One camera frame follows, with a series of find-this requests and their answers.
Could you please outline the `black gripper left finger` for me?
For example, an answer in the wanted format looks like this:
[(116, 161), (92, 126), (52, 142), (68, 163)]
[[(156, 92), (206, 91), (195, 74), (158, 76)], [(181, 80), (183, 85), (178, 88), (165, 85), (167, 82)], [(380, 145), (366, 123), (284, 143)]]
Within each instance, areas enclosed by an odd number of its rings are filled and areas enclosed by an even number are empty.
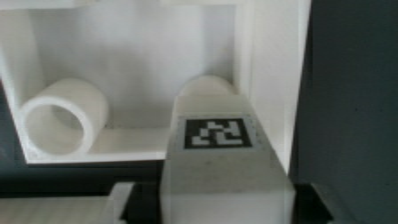
[(96, 224), (160, 224), (155, 183), (119, 182), (114, 185)]

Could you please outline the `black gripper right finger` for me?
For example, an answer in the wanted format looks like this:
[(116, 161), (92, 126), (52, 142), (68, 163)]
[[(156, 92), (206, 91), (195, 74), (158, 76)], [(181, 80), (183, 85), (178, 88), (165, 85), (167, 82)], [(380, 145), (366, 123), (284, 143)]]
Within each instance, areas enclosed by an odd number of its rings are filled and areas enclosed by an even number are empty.
[(295, 185), (295, 190), (291, 224), (350, 224), (350, 215), (332, 189), (316, 183), (302, 183)]

